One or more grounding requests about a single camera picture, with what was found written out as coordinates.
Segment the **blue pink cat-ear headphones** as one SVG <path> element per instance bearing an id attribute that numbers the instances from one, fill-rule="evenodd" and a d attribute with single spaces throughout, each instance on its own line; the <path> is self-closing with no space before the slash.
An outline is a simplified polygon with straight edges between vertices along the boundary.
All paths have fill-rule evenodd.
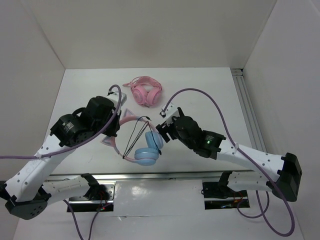
<path id="1" fill-rule="evenodd" d="M 105 146 L 111 147 L 115 152 L 123 159 L 130 163 L 135 163 L 140 166 L 152 166 L 159 159 L 162 154 L 161 149 L 164 147 L 163 138 L 156 130 L 155 126 L 151 123 L 151 119 L 148 116 L 136 116 L 132 111 L 126 109 L 122 119 L 119 121 L 119 125 L 122 126 L 128 122 L 143 122 L 143 127 L 138 132 L 137 136 L 132 143 L 128 143 L 124 153 L 121 153 L 116 145 L 116 138 L 114 136 L 106 136 L 101 140 L 101 143 Z M 129 157 L 129 153 L 135 146 L 139 138 L 145 135 L 146 147 L 138 148 L 134 152 L 134 157 Z"/>

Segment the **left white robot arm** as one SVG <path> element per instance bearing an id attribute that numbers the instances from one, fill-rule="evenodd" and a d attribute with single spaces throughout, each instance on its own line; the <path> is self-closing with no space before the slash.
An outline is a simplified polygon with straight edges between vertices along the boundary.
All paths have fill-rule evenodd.
<path id="1" fill-rule="evenodd" d="M 20 219 L 30 220 L 48 205 L 68 198 L 93 200 L 99 196 L 106 197 L 106 187 L 90 173 L 59 182 L 46 180 L 80 146 L 100 134 L 116 136 L 125 101 L 124 96 L 113 92 L 106 97 L 93 97 L 86 107 L 61 116 L 37 153 L 28 157 L 28 162 L 16 175 L 0 185 L 0 197 L 6 200 L 8 212 Z"/>

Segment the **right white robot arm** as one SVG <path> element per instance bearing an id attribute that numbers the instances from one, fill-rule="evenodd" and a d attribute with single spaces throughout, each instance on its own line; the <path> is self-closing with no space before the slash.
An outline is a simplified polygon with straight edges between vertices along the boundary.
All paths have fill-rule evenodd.
<path id="1" fill-rule="evenodd" d="M 164 122 L 156 129 L 165 142 L 179 140 L 202 158 L 226 161 L 251 170 L 250 173 L 225 171 L 218 182 L 223 196 L 234 191 L 267 191 L 288 202 L 295 202 L 302 177 L 302 168 L 296 155 L 270 154 L 241 144 L 233 143 L 222 134 L 203 130 L 180 107 L 170 104 L 160 112 Z"/>

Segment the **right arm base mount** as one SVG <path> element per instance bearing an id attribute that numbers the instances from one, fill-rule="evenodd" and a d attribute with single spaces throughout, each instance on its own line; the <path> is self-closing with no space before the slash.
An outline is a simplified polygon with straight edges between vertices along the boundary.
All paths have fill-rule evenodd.
<path id="1" fill-rule="evenodd" d="M 232 171 L 224 171 L 218 181 L 203 181 L 201 194 L 205 210 L 249 208 L 246 190 L 234 191 L 227 187 Z"/>

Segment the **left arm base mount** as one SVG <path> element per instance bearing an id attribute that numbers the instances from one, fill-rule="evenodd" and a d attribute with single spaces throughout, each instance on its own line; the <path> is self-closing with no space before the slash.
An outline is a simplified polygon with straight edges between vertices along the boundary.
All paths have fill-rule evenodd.
<path id="1" fill-rule="evenodd" d="M 74 196 L 68 199 L 68 203 L 76 213 L 112 212 L 114 210 L 114 197 L 116 182 L 110 180 L 97 180 L 93 175 L 84 173 L 81 175 L 89 183 L 89 190 L 85 195 Z"/>

